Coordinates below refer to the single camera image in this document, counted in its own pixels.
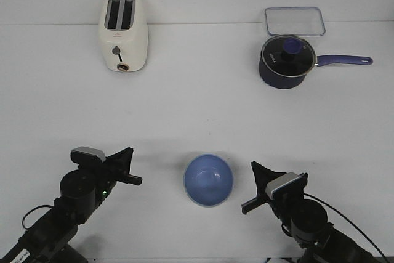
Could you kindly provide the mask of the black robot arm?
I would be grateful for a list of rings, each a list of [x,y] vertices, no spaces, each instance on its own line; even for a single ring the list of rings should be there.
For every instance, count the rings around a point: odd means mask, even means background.
[[[61,179],[60,196],[25,229],[1,262],[86,262],[69,242],[118,182],[142,183],[141,177],[130,174],[133,152],[127,147],[106,156],[90,147],[72,149],[70,158],[78,168]]]
[[[334,228],[329,222],[326,207],[345,219],[376,249],[380,257],[388,257],[348,217],[325,201],[307,194],[308,174],[275,172],[256,161],[251,162],[256,184],[256,197],[243,203],[243,214],[263,204],[271,207],[281,221],[283,233],[293,238],[305,250],[298,262],[379,262],[369,251]]]

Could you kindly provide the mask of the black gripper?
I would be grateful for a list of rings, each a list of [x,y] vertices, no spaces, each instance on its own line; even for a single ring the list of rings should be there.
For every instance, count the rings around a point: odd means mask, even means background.
[[[275,216],[282,223],[290,223],[290,212],[296,203],[303,200],[304,188],[308,183],[308,174],[305,174],[298,182],[288,185],[275,193],[274,199],[271,200],[266,193],[269,182],[285,175],[285,172],[275,172],[262,166],[256,161],[251,162],[251,168],[254,174],[257,194],[256,197],[241,205],[242,213],[247,214],[255,208],[267,203]]]
[[[117,182],[142,184],[141,177],[130,174],[133,152],[133,148],[127,147],[108,156],[104,163],[79,164],[78,169],[89,171],[94,175],[98,195],[109,195]]]

